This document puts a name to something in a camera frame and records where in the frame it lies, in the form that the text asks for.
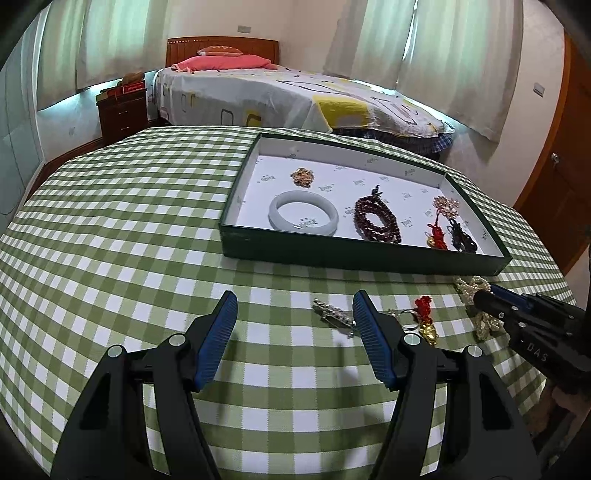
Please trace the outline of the pale jade bangle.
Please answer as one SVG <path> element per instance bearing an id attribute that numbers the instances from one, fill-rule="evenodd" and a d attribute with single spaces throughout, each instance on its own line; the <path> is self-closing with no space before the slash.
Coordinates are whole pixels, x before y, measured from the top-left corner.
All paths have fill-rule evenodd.
<path id="1" fill-rule="evenodd" d="M 339 212 L 335 205 L 314 192 L 290 190 L 270 202 L 267 215 L 274 230 L 332 236 L 338 230 Z"/>

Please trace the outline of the small gold brooch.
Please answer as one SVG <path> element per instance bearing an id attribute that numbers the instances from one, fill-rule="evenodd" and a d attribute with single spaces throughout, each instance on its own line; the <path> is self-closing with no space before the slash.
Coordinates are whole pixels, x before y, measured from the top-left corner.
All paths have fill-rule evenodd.
<path id="1" fill-rule="evenodd" d="M 311 170 L 301 167 L 291 173 L 290 178 L 293 179 L 295 186 L 299 186 L 301 188 L 310 188 L 311 184 L 315 180 L 315 175 Z"/>

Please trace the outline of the window curtain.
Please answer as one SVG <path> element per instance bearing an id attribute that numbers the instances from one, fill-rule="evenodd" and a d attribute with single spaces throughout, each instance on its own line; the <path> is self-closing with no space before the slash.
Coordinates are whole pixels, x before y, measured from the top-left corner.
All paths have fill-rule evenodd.
<path id="1" fill-rule="evenodd" d="M 38 108 L 161 66 L 168 21 L 162 0 L 53 1 L 41 38 Z"/>
<path id="2" fill-rule="evenodd" d="M 520 1 L 349 1 L 324 70 L 396 90 L 499 142 L 523 23 Z"/>

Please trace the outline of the rose gold flower brooch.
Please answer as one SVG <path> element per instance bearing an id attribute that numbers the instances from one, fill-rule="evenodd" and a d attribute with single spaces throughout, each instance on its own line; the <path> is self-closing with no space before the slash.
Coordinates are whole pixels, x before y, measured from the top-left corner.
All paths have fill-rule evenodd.
<path id="1" fill-rule="evenodd" d="M 438 216 L 442 215 L 448 220 L 455 220 L 459 215 L 460 203 L 454 198 L 437 196 L 433 200 L 433 206 Z"/>

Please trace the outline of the orange patterned pillow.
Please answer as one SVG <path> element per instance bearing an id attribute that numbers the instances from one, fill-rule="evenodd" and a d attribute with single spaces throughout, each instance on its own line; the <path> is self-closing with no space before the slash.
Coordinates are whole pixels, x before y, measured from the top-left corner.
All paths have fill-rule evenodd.
<path id="1" fill-rule="evenodd" d="M 226 45 L 211 45 L 197 51 L 198 56 L 239 57 L 242 50 Z"/>

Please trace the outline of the silver rhinestone brooch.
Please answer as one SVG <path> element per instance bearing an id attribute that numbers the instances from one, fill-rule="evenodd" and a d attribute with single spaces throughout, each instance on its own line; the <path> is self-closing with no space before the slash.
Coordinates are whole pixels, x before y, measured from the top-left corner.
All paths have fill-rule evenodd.
<path id="1" fill-rule="evenodd" d="M 349 338 L 356 335 L 356 321 L 349 313 L 318 299 L 312 300 L 311 308 L 332 328 L 345 333 Z"/>

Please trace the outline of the green checkered tablecloth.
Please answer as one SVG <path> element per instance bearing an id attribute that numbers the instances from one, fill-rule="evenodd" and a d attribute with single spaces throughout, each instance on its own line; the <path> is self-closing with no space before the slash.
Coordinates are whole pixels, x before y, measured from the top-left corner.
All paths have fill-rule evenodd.
<path id="1" fill-rule="evenodd" d="M 106 347 L 158 344 L 231 289 L 238 324 L 197 409 L 226 479 L 363 479 L 394 408 L 360 342 L 311 312 L 359 288 L 428 294 L 449 348 L 471 339 L 452 283 L 224 259 L 214 224 L 247 130 L 154 128 L 69 161 L 1 238 L 1 411 L 48 471 Z"/>

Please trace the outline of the bed with patterned sheet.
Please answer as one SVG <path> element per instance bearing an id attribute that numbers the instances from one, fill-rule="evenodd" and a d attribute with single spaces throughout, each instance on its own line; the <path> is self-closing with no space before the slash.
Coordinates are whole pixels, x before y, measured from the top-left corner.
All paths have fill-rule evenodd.
<path id="1" fill-rule="evenodd" d="M 375 139 L 423 156 L 454 142 L 454 128 L 392 90 L 320 73 L 269 69 L 177 72 L 152 81 L 172 125 L 296 128 Z"/>

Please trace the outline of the left window curtain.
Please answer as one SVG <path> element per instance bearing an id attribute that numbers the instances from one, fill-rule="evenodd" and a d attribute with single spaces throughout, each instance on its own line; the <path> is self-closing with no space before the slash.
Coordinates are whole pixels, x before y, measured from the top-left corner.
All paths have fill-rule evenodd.
<path id="1" fill-rule="evenodd" d="M 38 108 L 161 66 L 168 21 L 162 0 L 53 1 L 41 38 Z"/>

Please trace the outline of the dark wooden nightstand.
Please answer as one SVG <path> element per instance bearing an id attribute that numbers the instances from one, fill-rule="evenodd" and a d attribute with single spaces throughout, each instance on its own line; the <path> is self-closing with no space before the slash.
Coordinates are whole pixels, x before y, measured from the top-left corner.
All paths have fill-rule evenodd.
<path id="1" fill-rule="evenodd" d="M 136 134 L 148 125 L 145 88 L 127 92 L 120 87 L 104 89 L 96 96 L 96 106 L 105 145 Z"/>

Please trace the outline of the wooden door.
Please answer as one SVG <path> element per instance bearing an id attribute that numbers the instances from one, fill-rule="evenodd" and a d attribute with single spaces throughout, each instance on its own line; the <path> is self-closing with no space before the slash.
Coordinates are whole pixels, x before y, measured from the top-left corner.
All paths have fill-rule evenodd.
<path id="1" fill-rule="evenodd" d="M 568 273 L 590 244 L 590 66 L 569 36 L 550 131 L 515 208 Z"/>

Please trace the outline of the right window curtain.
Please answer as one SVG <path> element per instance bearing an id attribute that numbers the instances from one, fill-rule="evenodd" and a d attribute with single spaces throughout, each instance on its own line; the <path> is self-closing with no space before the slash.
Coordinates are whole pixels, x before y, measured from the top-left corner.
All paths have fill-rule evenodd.
<path id="1" fill-rule="evenodd" d="M 349 1 L 324 70 L 396 90 L 499 142 L 523 23 L 520 1 Z"/>

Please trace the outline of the dark green jewelry tray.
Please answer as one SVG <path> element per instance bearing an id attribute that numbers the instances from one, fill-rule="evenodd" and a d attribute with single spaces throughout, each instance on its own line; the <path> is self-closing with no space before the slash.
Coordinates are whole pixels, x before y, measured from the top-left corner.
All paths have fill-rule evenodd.
<path id="1" fill-rule="evenodd" d="M 294 185 L 298 168 L 314 172 L 310 188 Z M 314 192 L 339 212 L 332 236 L 286 233 L 271 227 L 270 202 L 290 190 Z M 455 219 L 478 245 L 457 251 L 439 216 L 448 250 L 427 243 L 437 196 L 459 201 Z M 425 275 L 499 274 L 511 261 L 507 245 L 459 178 L 403 154 L 332 140 L 263 133 L 238 169 L 218 224 L 225 256 L 310 267 Z"/>

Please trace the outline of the glass wardrobe door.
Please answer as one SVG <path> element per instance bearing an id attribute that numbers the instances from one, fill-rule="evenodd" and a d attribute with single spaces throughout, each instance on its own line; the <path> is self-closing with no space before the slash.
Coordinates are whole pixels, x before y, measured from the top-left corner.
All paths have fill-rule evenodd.
<path id="1" fill-rule="evenodd" d="M 1 70 L 1 229 L 23 202 L 44 162 L 37 122 L 37 70 L 43 14 L 31 22 Z"/>

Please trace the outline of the red knot gold pig charm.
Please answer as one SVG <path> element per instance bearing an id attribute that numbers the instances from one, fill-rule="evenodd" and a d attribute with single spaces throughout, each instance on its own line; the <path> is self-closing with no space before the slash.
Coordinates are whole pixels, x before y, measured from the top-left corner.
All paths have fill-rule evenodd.
<path id="1" fill-rule="evenodd" d="M 439 340 L 439 334 L 434 320 L 431 318 L 431 303 L 432 298 L 428 295 L 415 299 L 415 307 L 408 311 L 414 319 L 415 324 L 411 327 L 407 327 L 407 330 L 418 331 L 429 345 L 436 346 Z"/>

